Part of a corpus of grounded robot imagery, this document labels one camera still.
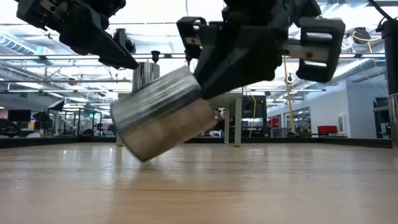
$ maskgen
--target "wooden surface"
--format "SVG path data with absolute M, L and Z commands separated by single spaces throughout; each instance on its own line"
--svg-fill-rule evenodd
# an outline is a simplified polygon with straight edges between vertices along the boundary
M 114 144 L 0 150 L 0 223 L 398 223 L 391 150 L 186 144 L 140 164 Z

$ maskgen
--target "fluorescent light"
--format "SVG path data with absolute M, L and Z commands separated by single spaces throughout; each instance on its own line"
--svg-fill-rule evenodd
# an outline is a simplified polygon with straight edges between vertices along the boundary
M 152 58 L 151 54 L 132 55 L 134 58 Z M 159 58 L 164 58 L 164 54 L 160 54 Z
M 58 97 L 58 98 L 64 98 L 64 96 L 61 96 L 61 95 L 56 94 L 56 93 L 48 93 L 48 94 L 52 95 L 52 96 L 55 96 L 55 97 Z
M 101 108 L 101 109 L 104 109 L 104 110 L 110 110 L 110 109 L 111 109 L 110 106 L 100 106 L 100 108 Z
M 285 103 L 267 103 L 267 105 L 286 105 Z
M 252 90 L 248 90 L 248 89 L 243 90 L 243 92 L 248 92 L 248 91 L 250 93 L 257 94 L 257 93 L 254 93 L 254 92 L 255 91 L 259 92 L 259 93 L 265 92 L 265 91 L 286 92 L 286 89 L 261 89 L 261 88 L 258 88 L 258 89 L 252 89 Z M 293 89 L 293 90 L 290 90 L 290 91 L 291 92 L 293 92 L 293 91 L 310 92 L 310 91 L 325 91 L 325 89 L 314 89 L 314 90 L 308 90 L 308 89 L 298 89 L 298 90 L 296 90 L 296 89 Z M 241 93 L 241 92 L 242 92 L 242 90 L 231 90 L 231 93 Z
M 84 106 L 77 106 L 77 105 L 65 105 L 64 108 L 84 108 Z
M 285 102 L 286 100 L 282 100 L 282 99 L 267 99 L 267 102 L 274 102 L 274 101 L 282 101 Z
M 66 111 L 78 111 L 79 108 L 65 108 Z
M 82 103 L 89 102 L 89 100 L 80 97 L 68 97 L 68 99 Z
M 251 96 L 264 96 L 265 93 L 261 91 L 244 91 L 246 95 L 251 95 Z
M 110 103 L 89 103 L 89 105 L 93 105 L 93 106 L 108 106 L 108 105 L 110 105 Z
M 326 91 L 325 89 L 316 89 L 316 90 L 306 90 L 306 89 L 302 89 L 302 90 L 291 90 L 291 91 L 295 91 L 295 92 L 309 92 L 309 91 Z
M 78 90 L 79 93 L 101 93 L 108 90 Z
M 9 93 L 38 93 L 38 90 L 6 90 Z
M 363 58 L 384 58 L 386 57 L 385 54 L 362 54 L 361 57 Z
M 46 55 L 49 60 L 98 60 L 97 55 Z
M 67 104 L 65 104 L 65 106 L 67 106 L 67 105 L 75 105 L 75 106 L 77 106 L 77 105 L 80 105 L 80 106 L 84 106 L 84 105 L 86 105 L 86 103 L 67 103 Z
M 110 90 L 115 93 L 131 93 L 131 90 Z
M 73 90 L 43 90 L 46 93 L 73 93 Z
M 340 58 L 352 58 L 355 57 L 355 54 L 340 54 Z
M 39 56 L 29 56 L 29 55 L 0 56 L 0 60 L 40 60 L 40 57 Z
M 184 55 L 174 55 L 172 54 L 172 58 L 185 58 Z
M 25 82 L 20 82 L 20 83 L 16 83 L 16 84 L 17 84 L 17 85 L 26 86 L 26 87 L 29 87 L 29 88 L 36 88 L 36 89 L 41 89 L 41 88 L 44 87 L 44 86 L 39 85 L 39 84 L 37 84 L 37 83 L 25 83 Z

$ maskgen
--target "ceiling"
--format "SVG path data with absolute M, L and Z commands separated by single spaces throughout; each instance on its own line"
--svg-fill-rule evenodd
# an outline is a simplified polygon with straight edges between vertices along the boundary
M 382 4 L 383 9 L 392 17 L 398 16 L 397 1 Z M 382 40 L 378 33 L 375 33 L 377 24 L 382 16 L 373 8 L 369 7 L 366 1 L 319 1 L 322 9 L 322 16 L 325 18 L 341 18 L 346 24 L 346 33 L 352 34 L 355 27 L 365 27 L 370 33 L 373 52 L 376 49 L 383 49 Z M 178 34 L 175 22 L 183 16 L 202 16 L 207 21 L 221 20 L 221 10 L 224 2 L 220 0 L 127 0 L 124 9 L 110 18 L 111 25 L 107 30 L 113 33 L 117 28 L 125 28 L 126 32 L 137 47 L 138 54 L 149 54 L 151 50 L 158 50 L 164 54 L 182 54 L 184 47 Z M 16 17 L 17 3 L 12 0 L 0 1 L 0 34 L 6 34 L 15 38 L 18 42 L 36 49 L 37 52 L 47 55 L 71 55 L 75 54 L 66 45 L 58 41 L 58 34 L 54 31 L 44 31 L 27 25 Z M 291 37 L 297 37 L 299 29 L 292 26 L 289 30 Z M 353 43 L 352 36 L 345 38 L 342 53 L 369 53 L 367 44 L 358 45 Z M 0 54 L 18 55 L 17 52 L 0 46 Z M 96 60 L 53 60 L 52 65 L 46 68 L 45 65 L 35 63 L 31 60 L 12 60 L 7 61 L 15 67 L 28 72 L 35 73 L 44 77 L 45 73 L 52 78 L 63 80 L 75 78 L 77 80 L 109 80 L 131 79 L 132 71 L 118 71 L 113 68 L 105 67 Z M 161 59 L 160 75 L 165 75 L 186 64 L 185 59 Z M 297 62 L 287 63 L 287 71 L 293 74 L 298 69 Z M 250 85 L 250 89 L 258 88 L 284 88 L 284 67 L 279 67 L 275 71 L 275 80 L 272 82 L 260 82 Z M 68 85 L 58 85 L 57 88 L 71 88 Z M 84 83 L 75 88 L 97 88 L 97 89 L 131 89 L 129 83 Z M 117 95 L 110 94 L 110 97 L 117 98 Z

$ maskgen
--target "ceiling light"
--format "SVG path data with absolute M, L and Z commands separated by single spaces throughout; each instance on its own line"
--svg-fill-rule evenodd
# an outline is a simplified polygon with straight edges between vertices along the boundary
M 39 56 L 0 56 L 0 60 L 40 60 Z
M 6 90 L 9 93 L 38 93 L 38 90 Z
M 267 103 L 267 105 L 286 105 L 285 103 Z
M 355 57 L 355 54 L 341 54 L 340 58 L 353 58 Z
M 80 108 L 65 108 L 66 111 L 78 111 Z
M 261 91 L 244 91 L 244 93 L 246 95 L 250 95 L 250 96 L 265 96 L 266 95 L 264 92 L 261 92 Z
M 360 57 L 362 58 L 385 58 L 385 54 L 362 54 Z
M 86 105 L 86 103 L 67 103 L 67 104 L 65 104 L 65 106 L 66 105 L 75 105 L 75 106 L 77 106 L 77 105 L 80 105 L 80 106 L 84 106 L 84 105 Z
M 48 55 L 48 60 L 98 60 L 97 55 Z
M 84 99 L 84 98 L 80 98 L 80 97 L 68 97 L 69 100 L 73 100 L 73 101 L 77 101 L 77 102 L 82 102 L 82 103 L 86 103 L 89 102 L 89 100 Z
M 77 106 L 77 105 L 64 105 L 64 108 L 84 108 L 84 106 Z
M 58 98 L 64 98 L 64 96 L 61 96 L 61 95 L 56 94 L 56 93 L 48 93 L 48 94 L 52 95 L 52 96 L 55 96 L 55 97 L 58 97 Z
M 79 93 L 101 93 L 108 90 L 78 90 Z
M 301 91 L 301 92 L 308 92 L 308 91 L 326 91 L 325 89 L 316 89 L 316 90 L 307 90 L 307 89 L 303 89 L 303 90 L 291 90 L 291 91 L 295 91 L 295 92 L 298 92 L 298 91 Z
M 73 90 L 43 90 L 46 93 L 73 93 Z
M 110 90 L 115 93 L 131 93 L 131 90 Z
M 89 103 L 89 105 L 93 105 L 93 106 L 108 106 L 108 105 L 110 105 L 110 103 Z
M 26 87 L 29 87 L 29 88 L 36 88 L 36 89 L 41 89 L 41 88 L 44 87 L 44 86 L 39 85 L 39 84 L 37 84 L 37 83 L 25 83 L 25 82 L 20 82 L 20 83 L 16 83 L 16 84 L 17 84 L 17 85 L 26 86 Z
M 100 106 L 100 108 L 101 108 L 101 109 L 104 109 L 104 110 L 110 110 L 110 109 L 111 109 L 110 106 Z
M 282 102 L 285 102 L 286 100 L 285 100 L 285 99 L 267 99 L 266 101 L 267 101 L 267 102 L 274 102 L 274 101 L 282 101 Z

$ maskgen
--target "wall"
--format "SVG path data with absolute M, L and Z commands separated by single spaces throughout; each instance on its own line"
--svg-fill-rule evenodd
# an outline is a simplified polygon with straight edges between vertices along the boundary
M 346 81 L 339 82 L 337 86 L 327 86 L 326 91 L 313 92 L 305 96 L 303 101 L 296 101 L 293 110 L 310 107 L 312 133 L 317 134 L 317 126 L 338 125 L 338 117 L 345 115 L 346 135 L 350 135 L 348 99 Z M 288 105 L 275 106 L 268 109 L 268 117 L 289 112 Z
M 8 109 L 0 109 L 0 118 L 8 118 Z
M 352 138 L 377 138 L 373 100 L 376 97 L 386 97 L 385 87 L 387 88 L 387 83 L 385 82 L 383 86 L 377 77 L 361 83 L 347 81 L 349 125 Z

